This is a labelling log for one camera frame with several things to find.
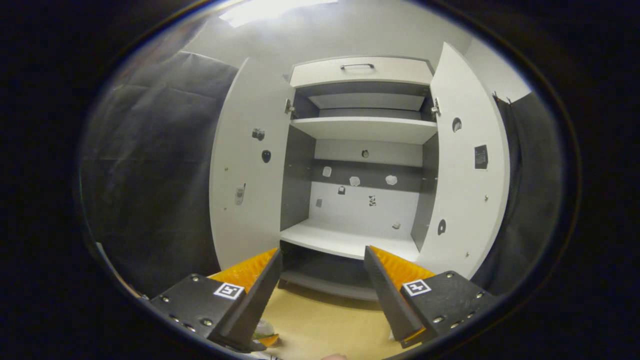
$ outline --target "cabinet door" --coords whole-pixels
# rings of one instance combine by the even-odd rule
[[[491,249],[504,215],[506,133],[495,101],[466,59],[447,43],[431,94],[440,108],[438,187],[417,262],[435,273],[454,270],[470,279]],[[460,125],[454,127],[456,119]]]
[[[294,88],[248,58],[231,85],[220,113],[211,154],[209,214],[220,267],[278,247],[280,201]],[[254,128],[264,139],[252,137]],[[266,163],[262,152],[269,151]],[[236,191],[243,189],[240,205]]]

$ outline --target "black label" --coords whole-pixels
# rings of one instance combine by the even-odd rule
[[[489,154],[486,151],[486,145],[476,146],[476,169],[486,170],[489,164]]]

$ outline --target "white cabinet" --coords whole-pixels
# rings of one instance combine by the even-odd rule
[[[435,99],[439,112],[432,117]],[[285,111],[287,100],[293,102],[291,112]],[[375,109],[375,103],[385,103],[385,109]],[[331,116],[320,117],[328,109]],[[456,119],[461,126],[454,125]],[[379,246],[436,273],[454,270],[471,278],[493,244],[509,187],[506,134],[494,100],[449,44],[443,45],[435,75],[426,61],[371,56],[297,65],[286,83],[247,59],[219,122],[209,199],[222,269],[285,240],[350,261],[362,259],[366,245]],[[281,229],[288,207],[283,194],[298,191],[282,188],[283,177],[298,166],[292,160],[298,155],[285,153],[289,126],[302,131],[291,136],[317,140],[315,146],[322,143],[324,150],[316,154],[330,156],[316,155],[309,159],[314,165],[295,173],[291,183],[311,182],[311,192],[289,198],[308,202],[309,216]],[[254,128],[264,130],[263,140],[252,137]],[[434,179],[421,179],[416,165],[422,144],[436,134],[433,215],[420,219],[428,222],[427,235],[412,239],[415,214],[431,213],[417,206],[421,181]],[[377,149],[388,149],[389,156]],[[261,157],[265,150],[271,153],[268,162]],[[372,160],[384,161],[369,161],[369,151]],[[332,167],[330,176],[323,175],[325,167]],[[350,183],[356,173],[357,187]],[[393,177],[397,183],[391,184]],[[359,291],[349,286],[345,294]]]

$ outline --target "white shelf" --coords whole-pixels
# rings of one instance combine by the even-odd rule
[[[411,236],[381,238],[375,234],[356,233],[347,227],[311,219],[283,230],[280,238],[308,249],[351,259],[364,259],[364,249],[367,245],[388,251],[408,261],[415,261],[419,254]]]
[[[422,145],[437,131],[435,122],[388,117],[320,117],[291,125],[316,139],[370,140]]]

